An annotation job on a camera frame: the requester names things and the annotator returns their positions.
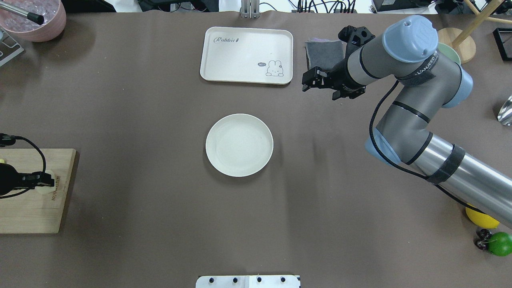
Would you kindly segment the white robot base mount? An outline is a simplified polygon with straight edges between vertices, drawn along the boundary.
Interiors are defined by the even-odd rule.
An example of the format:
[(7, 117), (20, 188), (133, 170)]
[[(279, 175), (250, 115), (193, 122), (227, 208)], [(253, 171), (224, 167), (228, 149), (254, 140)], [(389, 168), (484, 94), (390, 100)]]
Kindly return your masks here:
[(223, 275), (200, 276), (196, 288), (300, 288), (296, 275)]

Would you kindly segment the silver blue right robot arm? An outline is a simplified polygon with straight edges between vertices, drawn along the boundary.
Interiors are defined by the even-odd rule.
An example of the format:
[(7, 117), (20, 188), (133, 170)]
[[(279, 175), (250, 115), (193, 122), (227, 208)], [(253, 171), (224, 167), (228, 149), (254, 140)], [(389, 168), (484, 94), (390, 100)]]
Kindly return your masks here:
[[(332, 99), (354, 99), (366, 86), (394, 76), (403, 88), (377, 125), (371, 118), (366, 150), (382, 162), (437, 186), (462, 205), (511, 227), (511, 179), (427, 130), (441, 108), (468, 98), (472, 77), (438, 50), (438, 34), (428, 18), (410, 15), (382, 35), (366, 27), (344, 27), (344, 58), (333, 68), (311, 67), (302, 90), (333, 90)], [(405, 170), (400, 164), (418, 169)]]

